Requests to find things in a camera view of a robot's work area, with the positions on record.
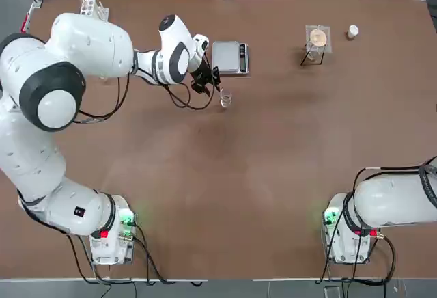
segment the floor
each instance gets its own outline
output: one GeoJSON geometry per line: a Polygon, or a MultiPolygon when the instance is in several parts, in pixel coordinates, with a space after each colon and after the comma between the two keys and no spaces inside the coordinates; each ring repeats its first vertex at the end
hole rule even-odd
{"type": "MultiPolygon", "coordinates": [[[[52,282],[0,282],[3,298],[91,298],[100,297],[107,290],[103,285],[90,285],[80,281],[52,282]]],[[[341,287],[331,284],[316,285],[309,281],[254,282],[250,280],[214,280],[195,288],[190,283],[171,286],[136,284],[137,297],[153,298],[341,298],[341,287]]],[[[392,280],[387,285],[387,298],[428,298],[437,292],[437,280],[392,280]]],[[[105,298],[134,298],[132,284],[113,286],[105,298]]],[[[383,298],[383,287],[366,287],[353,284],[349,290],[351,298],[383,298]]]]}

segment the cable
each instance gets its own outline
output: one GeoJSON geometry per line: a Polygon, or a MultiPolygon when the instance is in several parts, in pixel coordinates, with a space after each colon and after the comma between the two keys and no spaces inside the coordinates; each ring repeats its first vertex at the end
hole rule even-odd
{"type": "Polygon", "coordinates": [[[152,258],[152,256],[149,253],[149,249],[145,246],[144,243],[141,242],[141,240],[139,240],[137,237],[134,236],[134,241],[137,242],[138,244],[140,244],[140,246],[143,248],[143,250],[145,251],[145,254],[147,256],[147,258],[149,258],[150,263],[152,264],[152,268],[153,271],[155,273],[155,275],[158,277],[159,281],[162,284],[175,284],[176,282],[173,281],[167,281],[165,278],[162,277],[162,275],[159,273],[158,269],[156,268],[156,264],[152,258]]]}
{"type": "Polygon", "coordinates": [[[87,259],[88,259],[88,263],[89,263],[89,265],[91,267],[91,270],[93,271],[94,277],[97,277],[97,275],[96,275],[96,268],[95,268],[94,264],[91,262],[91,256],[88,253],[88,250],[87,250],[87,248],[85,246],[85,242],[83,242],[83,239],[82,239],[81,236],[77,235],[77,237],[79,238],[79,241],[82,244],[83,251],[85,252],[85,255],[86,255],[87,259]]]}
{"type": "Polygon", "coordinates": [[[387,276],[384,279],[380,280],[380,281],[365,280],[365,279],[354,279],[354,282],[358,282],[358,283],[364,284],[366,286],[383,286],[383,285],[389,283],[389,281],[393,277],[393,274],[395,273],[395,268],[396,268],[396,250],[395,250],[395,246],[392,244],[392,242],[390,241],[390,239],[386,235],[384,235],[382,239],[387,242],[387,244],[389,245],[390,250],[391,250],[392,261],[391,261],[390,270],[387,273],[387,276]]]}
{"type": "MultiPolygon", "coordinates": [[[[86,246],[85,246],[83,240],[80,239],[80,242],[81,242],[81,244],[82,244],[83,251],[85,252],[85,256],[87,257],[88,264],[89,264],[89,266],[91,267],[91,269],[93,269],[92,261],[88,258],[87,248],[86,248],[86,246]]],[[[79,273],[82,273],[78,261],[77,261],[77,266],[78,266],[78,269],[79,269],[79,273]]],[[[99,273],[97,272],[97,269],[96,269],[95,267],[94,267],[94,273],[96,274],[96,278],[97,278],[97,279],[99,280],[99,282],[102,283],[102,284],[110,284],[110,285],[112,285],[112,284],[132,284],[132,283],[134,283],[134,281],[132,281],[132,280],[128,280],[128,281],[110,281],[110,280],[105,280],[105,279],[103,279],[102,277],[100,277],[100,275],[99,275],[99,273]]]]}
{"type": "Polygon", "coordinates": [[[195,286],[196,288],[199,288],[199,287],[202,286],[202,284],[203,284],[203,282],[196,283],[196,282],[193,282],[193,281],[191,281],[190,283],[191,283],[193,286],[195,286]]]}
{"type": "Polygon", "coordinates": [[[360,226],[360,236],[358,239],[358,247],[356,248],[356,256],[355,256],[355,262],[354,262],[354,270],[352,271],[352,277],[350,278],[350,282],[348,283],[348,288],[346,289],[346,298],[349,297],[349,288],[351,283],[354,281],[355,279],[355,273],[356,273],[356,264],[358,262],[358,255],[360,254],[360,247],[361,247],[361,237],[362,237],[362,233],[363,233],[363,225],[360,226]]]}
{"type": "MultiPolygon", "coordinates": [[[[143,238],[144,245],[147,247],[147,241],[145,240],[145,235],[144,235],[143,229],[140,228],[135,223],[132,226],[134,226],[135,228],[137,228],[139,230],[139,232],[141,233],[141,237],[143,238]]],[[[155,284],[155,282],[150,282],[150,278],[149,278],[149,255],[147,255],[147,252],[146,252],[146,267],[147,267],[146,284],[148,286],[153,286],[155,284]]]]}
{"type": "Polygon", "coordinates": [[[134,286],[134,290],[135,290],[135,296],[134,298],[137,298],[137,286],[135,285],[135,282],[132,282],[133,286],[134,286]]]}
{"type": "Polygon", "coordinates": [[[128,76],[127,76],[126,87],[124,89],[124,94],[122,96],[122,99],[120,100],[120,78],[119,77],[117,78],[117,90],[118,90],[117,102],[115,104],[114,109],[111,112],[106,113],[104,115],[94,115],[92,113],[87,113],[87,112],[84,112],[82,110],[79,110],[80,114],[82,114],[84,116],[87,116],[87,117],[90,117],[91,119],[88,118],[86,120],[79,120],[79,121],[78,120],[73,120],[73,122],[75,124],[93,124],[95,122],[103,122],[105,120],[108,120],[110,117],[112,117],[122,107],[122,105],[123,105],[123,103],[124,103],[124,101],[126,99],[126,96],[128,94],[129,83],[130,83],[130,74],[128,74],[128,76]]]}
{"type": "Polygon", "coordinates": [[[376,243],[378,242],[377,239],[373,242],[373,245],[370,247],[369,253],[367,254],[367,258],[364,262],[370,261],[370,256],[373,253],[373,250],[375,249],[376,243]]]}
{"type": "MultiPolygon", "coordinates": [[[[206,63],[208,65],[208,68],[211,69],[211,65],[210,65],[210,61],[208,60],[208,57],[206,55],[204,55],[206,63]]],[[[149,76],[150,78],[153,78],[154,81],[156,83],[158,83],[158,86],[162,86],[167,93],[169,93],[171,101],[173,102],[173,104],[178,107],[178,108],[188,108],[191,110],[195,110],[195,111],[200,111],[200,110],[204,110],[206,107],[208,107],[212,101],[212,98],[214,97],[214,91],[215,91],[215,85],[214,85],[214,75],[212,74],[212,70],[211,70],[211,78],[212,78],[212,93],[210,95],[210,98],[208,99],[207,103],[205,105],[203,105],[202,107],[194,107],[192,105],[190,105],[190,101],[191,101],[191,93],[190,93],[190,89],[188,88],[188,86],[185,83],[180,83],[178,85],[183,85],[187,92],[188,92],[188,101],[183,101],[179,96],[176,96],[169,88],[169,86],[167,84],[162,84],[159,82],[158,79],[155,79],[155,76],[150,74],[148,71],[138,68],[139,71],[144,72],[147,76],[149,76]]],[[[147,80],[145,80],[143,77],[141,77],[146,83],[150,84],[147,80]]]]}
{"type": "Polygon", "coordinates": [[[103,298],[104,296],[106,296],[106,294],[107,294],[111,289],[112,289],[112,285],[109,284],[109,288],[108,288],[108,290],[106,290],[106,291],[104,292],[104,294],[103,294],[100,298],[103,298]]]}

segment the black cable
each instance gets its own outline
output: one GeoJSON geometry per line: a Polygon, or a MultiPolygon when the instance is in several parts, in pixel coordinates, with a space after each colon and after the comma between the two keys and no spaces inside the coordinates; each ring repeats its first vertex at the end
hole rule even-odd
{"type": "Polygon", "coordinates": [[[346,294],[344,291],[344,281],[341,281],[341,292],[343,293],[343,298],[346,298],[346,294]]]}
{"type": "Polygon", "coordinates": [[[360,247],[361,247],[361,237],[362,237],[362,233],[363,233],[363,225],[360,226],[360,236],[358,239],[358,247],[356,248],[356,256],[355,256],[355,262],[354,262],[354,270],[352,271],[352,277],[350,278],[350,282],[348,283],[348,288],[346,289],[346,298],[349,298],[349,288],[351,283],[354,281],[355,279],[355,273],[356,273],[356,264],[358,262],[358,255],[360,254],[360,247]]]}
{"type": "Polygon", "coordinates": [[[391,280],[391,278],[393,277],[393,274],[395,273],[395,268],[396,268],[396,250],[395,250],[395,246],[392,244],[392,242],[390,241],[390,239],[384,235],[383,238],[384,241],[386,241],[390,247],[391,250],[391,267],[389,272],[387,273],[387,276],[380,280],[380,281],[373,281],[373,280],[365,280],[365,279],[354,279],[354,282],[358,282],[361,284],[364,284],[366,286],[383,286],[387,283],[389,283],[389,281],[391,280]]]}
{"type": "Polygon", "coordinates": [[[89,281],[82,273],[82,268],[81,265],[79,264],[79,259],[77,258],[77,253],[76,253],[76,247],[74,246],[73,240],[71,239],[70,235],[66,235],[67,239],[70,242],[71,245],[71,249],[73,251],[73,255],[74,255],[74,261],[76,262],[76,266],[77,266],[77,270],[79,271],[79,274],[81,275],[81,278],[87,282],[88,284],[100,284],[100,282],[92,282],[89,281]]]}
{"type": "MultiPolygon", "coordinates": [[[[113,115],[114,115],[114,114],[115,114],[115,113],[116,113],[116,112],[117,112],[117,111],[122,107],[124,101],[126,100],[126,96],[127,96],[127,94],[128,94],[128,90],[129,90],[130,74],[128,74],[128,76],[127,76],[126,87],[125,87],[125,89],[124,89],[124,94],[123,94],[121,100],[119,99],[119,93],[120,93],[120,79],[118,78],[117,80],[118,80],[118,95],[117,95],[117,103],[115,104],[115,107],[114,107],[114,109],[113,109],[111,112],[106,113],[106,114],[104,114],[104,115],[94,115],[94,114],[92,114],[92,113],[87,113],[87,112],[84,112],[84,111],[82,111],[82,110],[79,110],[79,113],[82,114],[82,115],[84,115],[84,116],[91,117],[91,118],[93,118],[93,119],[95,119],[95,120],[99,120],[100,122],[105,121],[105,120],[108,120],[110,117],[112,117],[112,116],[113,116],[113,115]]],[[[73,122],[74,122],[75,124],[91,124],[91,123],[93,123],[93,122],[82,122],[82,121],[78,121],[78,120],[74,120],[73,122]]]]}
{"type": "MultiPolygon", "coordinates": [[[[208,57],[207,57],[206,55],[204,55],[204,57],[205,57],[205,60],[206,60],[207,65],[208,65],[208,68],[211,69],[211,65],[210,65],[210,61],[208,60],[208,57]]],[[[207,103],[206,103],[204,106],[202,106],[202,107],[194,107],[194,106],[190,105],[190,101],[191,101],[191,93],[190,93],[190,89],[188,88],[188,86],[187,86],[185,83],[180,83],[180,84],[178,84],[178,85],[181,85],[181,84],[182,84],[182,85],[187,89],[187,92],[188,92],[188,101],[183,101],[179,96],[176,96],[176,95],[175,95],[175,94],[170,90],[170,88],[169,88],[168,85],[164,85],[164,84],[160,83],[159,80],[158,80],[158,79],[155,79],[155,76],[153,76],[152,74],[150,74],[148,71],[146,71],[146,70],[144,70],[144,69],[141,69],[141,68],[138,68],[138,70],[141,71],[141,72],[144,72],[147,76],[149,76],[150,78],[154,79],[154,81],[155,81],[156,83],[158,83],[158,84],[157,84],[158,86],[162,86],[162,87],[164,87],[164,89],[167,91],[167,93],[169,93],[170,98],[171,98],[173,104],[174,104],[176,107],[178,107],[178,108],[181,108],[181,109],[183,109],[183,108],[188,108],[188,109],[195,110],[195,111],[204,110],[206,107],[208,107],[208,106],[210,105],[210,103],[211,103],[211,101],[212,101],[212,98],[214,97],[215,85],[214,85],[214,76],[213,76],[213,74],[212,74],[212,70],[211,70],[211,78],[212,78],[212,82],[213,82],[213,84],[212,84],[212,93],[211,93],[210,98],[208,99],[207,103]]]]}
{"type": "MultiPolygon", "coordinates": [[[[140,228],[138,226],[138,224],[135,224],[135,223],[132,226],[134,226],[135,228],[138,229],[138,231],[141,234],[141,237],[143,238],[144,245],[147,247],[147,241],[145,240],[145,235],[144,235],[143,229],[140,228]]],[[[153,286],[155,284],[155,282],[150,282],[150,277],[149,277],[149,256],[147,255],[147,252],[146,252],[146,267],[147,267],[146,284],[148,286],[153,286]]]]}
{"type": "MultiPolygon", "coordinates": [[[[84,252],[84,254],[85,254],[85,257],[87,257],[88,265],[89,265],[89,267],[90,267],[91,269],[93,269],[92,263],[91,263],[91,261],[88,259],[87,248],[86,248],[86,246],[85,246],[85,244],[84,244],[84,242],[83,242],[82,240],[79,240],[79,241],[81,242],[81,245],[82,245],[82,248],[83,248],[83,252],[84,252]]],[[[76,255],[76,252],[75,252],[74,246],[72,245],[72,247],[73,247],[73,252],[74,252],[74,255],[75,255],[76,264],[77,264],[77,267],[78,267],[79,273],[82,273],[82,271],[81,271],[81,267],[80,267],[80,265],[79,265],[79,261],[77,260],[77,255],[76,255]]],[[[100,274],[98,273],[97,269],[94,269],[94,273],[96,274],[96,278],[100,281],[100,282],[98,282],[98,283],[102,283],[102,284],[110,284],[110,285],[112,285],[112,284],[132,284],[132,283],[134,283],[134,281],[132,281],[132,280],[128,280],[128,281],[123,281],[123,280],[121,280],[121,281],[110,281],[110,280],[105,280],[105,279],[103,279],[103,278],[100,276],[100,274]]]]}
{"type": "Polygon", "coordinates": [[[134,298],[137,298],[137,286],[135,285],[135,282],[132,282],[133,286],[134,286],[134,290],[135,290],[135,296],[134,298]]]}
{"type": "Polygon", "coordinates": [[[147,256],[147,258],[149,258],[150,263],[152,264],[152,268],[153,268],[153,272],[155,273],[155,275],[158,277],[159,281],[162,284],[175,284],[176,282],[173,281],[167,281],[165,278],[162,277],[162,275],[159,273],[158,268],[156,267],[156,264],[152,258],[152,256],[149,253],[149,249],[145,246],[144,243],[141,242],[141,240],[139,240],[137,237],[134,236],[134,241],[137,242],[138,244],[140,244],[140,246],[143,248],[143,250],[145,251],[145,254],[147,256]]]}
{"type": "Polygon", "coordinates": [[[106,290],[100,298],[103,298],[104,296],[106,296],[106,294],[107,294],[111,289],[112,289],[112,285],[109,284],[109,288],[108,288],[108,290],[106,290]]]}
{"type": "Polygon", "coordinates": [[[373,250],[376,247],[376,243],[378,243],[377,238],[375,238],[375,241],[373,242],[373,245],[370,247],[370,250],[369,250],[369,253],[367,254],[367,258],[366,258],[365,262],[370,260],[370,256],[372,255],[373,250]]]}
{"type": "Polygon", "coordinates": [[[375,173],[375,174],[372,174],[372,175],[366,177],[364,180],[370,180],[371,178],[381,176],[381,175],[415,175],[415,174],[418,174],[418,171],[410,170],[410,171],[403,172],[403,171],[399,170],[399,171],[378,172],[378,173],[375,173]]]}

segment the small glass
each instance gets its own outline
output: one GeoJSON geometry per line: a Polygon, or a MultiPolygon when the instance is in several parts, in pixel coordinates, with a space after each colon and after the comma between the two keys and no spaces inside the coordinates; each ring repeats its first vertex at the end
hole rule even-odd
{"type": "Polygon", "coordinates": [[[228,108],[232,104],[232,93],[229,90],[220,90],[220,103],[223,108],[228,108]]]}

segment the white cap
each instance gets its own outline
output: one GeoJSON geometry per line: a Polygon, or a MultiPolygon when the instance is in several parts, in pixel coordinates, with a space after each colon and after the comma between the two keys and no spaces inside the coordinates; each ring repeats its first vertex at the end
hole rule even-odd
{"type": "Polygon", "coordinates": [[[49,128],[61,128],[69,124],[75,114],[76,101],[67,91],[51,91],[38,104],[38,118],[49,128]]]}
{"type": "Polygon", "coordinates": [[[354,38],[356,35],[358,35],[358,27],[356,25],[350,25],[348,30],[348,37],[354,38]]]}

